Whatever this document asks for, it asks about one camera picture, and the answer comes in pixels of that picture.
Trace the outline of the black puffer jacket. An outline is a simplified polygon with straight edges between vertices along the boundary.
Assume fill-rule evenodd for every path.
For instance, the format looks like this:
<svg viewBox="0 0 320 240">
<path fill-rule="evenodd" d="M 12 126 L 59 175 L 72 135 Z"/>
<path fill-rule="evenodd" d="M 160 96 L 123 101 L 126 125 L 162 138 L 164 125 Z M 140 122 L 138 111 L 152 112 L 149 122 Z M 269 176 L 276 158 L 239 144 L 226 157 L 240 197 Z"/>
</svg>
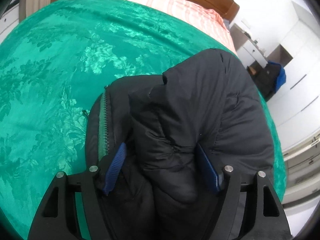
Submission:
<svg viewBox="0 0 320 240">
<path fill-rule="evenodd" d="M 127 147 L 114 188 L 97 183 L 112 239 L 198 239 L 218 197 L 205 186 L 196 148 L 250 181 L 274 172 L 275 145 L 258 91 L 241 62 L 206 49 L 162 75 L 117 79 L 88 117 L 88 166 Z"/>
</svg>

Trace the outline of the white wardrobe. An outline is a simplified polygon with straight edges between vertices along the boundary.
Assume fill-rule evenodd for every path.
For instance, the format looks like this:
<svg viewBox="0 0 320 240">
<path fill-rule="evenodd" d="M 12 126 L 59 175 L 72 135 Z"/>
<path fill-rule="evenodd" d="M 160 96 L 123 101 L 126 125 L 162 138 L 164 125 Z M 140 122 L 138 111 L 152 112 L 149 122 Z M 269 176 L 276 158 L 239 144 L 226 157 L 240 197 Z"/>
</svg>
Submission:
<svg viewBox="0 0 320 240">
<path fill-rule="evenodd" d="M 292 56 L 286 83 L 267 103 L 287 172 L 285 203 L 319 191 L 319 23 L 304 7 L 293 7 L 298 21 L 280 43 Z"/>
</svg>

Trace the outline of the black and blue hanging coat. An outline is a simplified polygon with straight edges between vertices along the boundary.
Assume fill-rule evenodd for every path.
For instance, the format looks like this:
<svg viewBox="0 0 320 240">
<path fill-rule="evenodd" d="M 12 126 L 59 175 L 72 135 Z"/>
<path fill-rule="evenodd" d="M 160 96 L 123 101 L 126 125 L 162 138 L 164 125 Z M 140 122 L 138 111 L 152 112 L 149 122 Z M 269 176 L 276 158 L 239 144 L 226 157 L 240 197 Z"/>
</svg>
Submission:
<svg viewBox="0 0 320 240">
<path fill-rule="evenodd" d="M 284 67 L 273 61 L 268 61 L 265 67 L 254 64 L 247 71 L 266 102 L 286 83 Z"/>
</svg>

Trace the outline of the green patterned bedspread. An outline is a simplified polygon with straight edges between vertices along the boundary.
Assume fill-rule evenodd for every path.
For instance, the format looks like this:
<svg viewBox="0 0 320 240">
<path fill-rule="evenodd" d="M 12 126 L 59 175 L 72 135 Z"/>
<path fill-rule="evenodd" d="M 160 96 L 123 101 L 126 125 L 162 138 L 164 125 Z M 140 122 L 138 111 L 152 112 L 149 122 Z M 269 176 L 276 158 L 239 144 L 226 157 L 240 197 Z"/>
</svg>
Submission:
<svg viewBox="0 0 320 240">
<path fill-rule="evenodd" d="M 192 25 L 126 0 L 60 0 L 20 23 L 1 43 L 1 239 L 28 239 L 58 172 L 70 176 L 93 166 L 86 163 L 87 123 L 106 86 L 162 75 L 206 49 L 234 55 Z M 258 94 L 275 145 L 267 176 L 281 202 L 283 156 Z M 75 197 L 82 239 L 91 239 L 81 193 Z"/>
</svg>

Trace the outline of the white desk with drawer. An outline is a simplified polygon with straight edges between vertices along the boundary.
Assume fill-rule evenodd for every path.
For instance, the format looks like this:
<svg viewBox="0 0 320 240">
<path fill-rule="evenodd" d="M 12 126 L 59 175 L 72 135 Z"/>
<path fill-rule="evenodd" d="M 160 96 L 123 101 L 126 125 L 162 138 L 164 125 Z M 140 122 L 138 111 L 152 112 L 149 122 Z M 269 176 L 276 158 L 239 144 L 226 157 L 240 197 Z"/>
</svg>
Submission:
<svg viewBox="0 0 320 240">
<path fill-rule="evenodd" d="M 242 30 L 238 25 L 233 24 L 230 28 L 230 33 L 238 58 L 245 68 L 254 64 L 262 68 L 267 65 L 264 53 L 253 42 L 247 32 Z"/>
</svg>

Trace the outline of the pink plaid bed sheet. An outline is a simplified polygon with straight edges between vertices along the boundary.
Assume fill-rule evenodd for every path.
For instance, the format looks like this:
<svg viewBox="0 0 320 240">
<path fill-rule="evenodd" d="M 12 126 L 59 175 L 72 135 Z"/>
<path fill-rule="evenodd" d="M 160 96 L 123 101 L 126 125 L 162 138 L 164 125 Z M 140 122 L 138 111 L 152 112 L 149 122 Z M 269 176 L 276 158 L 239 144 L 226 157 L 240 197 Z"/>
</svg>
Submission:
<svg viewBox="0 0 320 240">
<path fill-rule="evenodd" d="M 236 52 L 230 32 L 223 18 L 214 9 L 206 9 L 188 0 L 127 0 L 174 16 Z"/>
</svg>

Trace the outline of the white side cabinet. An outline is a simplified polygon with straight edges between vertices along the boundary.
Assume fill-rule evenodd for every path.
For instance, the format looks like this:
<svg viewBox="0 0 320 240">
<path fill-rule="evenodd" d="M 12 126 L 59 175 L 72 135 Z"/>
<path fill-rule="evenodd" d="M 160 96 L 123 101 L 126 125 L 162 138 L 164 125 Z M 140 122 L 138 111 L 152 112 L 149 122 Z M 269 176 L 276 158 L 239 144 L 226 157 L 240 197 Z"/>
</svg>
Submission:
<svg viewBox="0 0 320 240">
<path fill-rule="evenodd" d="M 0 42 L 2 43 L 11 31 L 19 24 L 20 0 L 12 0 L 1 17 Z"/>
</svg>

